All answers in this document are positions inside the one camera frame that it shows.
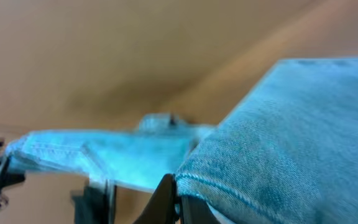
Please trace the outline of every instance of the denim fabric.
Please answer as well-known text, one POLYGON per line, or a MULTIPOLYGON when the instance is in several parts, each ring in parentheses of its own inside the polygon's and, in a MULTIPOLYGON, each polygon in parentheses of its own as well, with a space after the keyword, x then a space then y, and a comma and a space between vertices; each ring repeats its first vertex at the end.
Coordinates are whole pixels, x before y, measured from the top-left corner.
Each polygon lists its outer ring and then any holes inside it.
POLYGON ((11 142, 10 172, 70 172, 153 190, 175 172, 212 126, 192 126, 170 114, 147 115, 133 132, 35 131, 11 142))
POLYGON ((177 185, 235 223, 358 223, 358 58, 277 63, 177 185))

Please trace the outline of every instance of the beige background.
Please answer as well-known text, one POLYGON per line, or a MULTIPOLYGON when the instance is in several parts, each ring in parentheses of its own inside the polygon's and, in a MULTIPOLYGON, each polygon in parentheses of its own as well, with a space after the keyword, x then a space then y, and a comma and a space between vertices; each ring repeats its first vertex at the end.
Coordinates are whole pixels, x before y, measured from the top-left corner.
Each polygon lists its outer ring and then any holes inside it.
MULTIPOLYGON (((0 0, 0 136, 131 128, 153 111, 216 124, 284 57, 358 55, 358 0, 0 0)), ((30 175, 0 223, 72 223, 85 179, 30 175)), ((116 223, 149 194, 119 189, 116 223)))

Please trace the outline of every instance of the light blue cloth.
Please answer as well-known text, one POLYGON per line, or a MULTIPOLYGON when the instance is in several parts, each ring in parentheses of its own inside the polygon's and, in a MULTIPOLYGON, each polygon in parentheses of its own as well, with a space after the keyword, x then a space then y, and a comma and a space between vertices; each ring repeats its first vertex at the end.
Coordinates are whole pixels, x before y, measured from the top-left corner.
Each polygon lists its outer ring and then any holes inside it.
POLYGON ((358 58, 278 62, 177 185, 235 223, 358 223, 358 58))
POLYGON ((93 182, 153 191, 174 173, 212 126, 193 126, 170 114, 150 114, 132 132, 48 130, 11 142, 9 172, 69 172, 93 182))

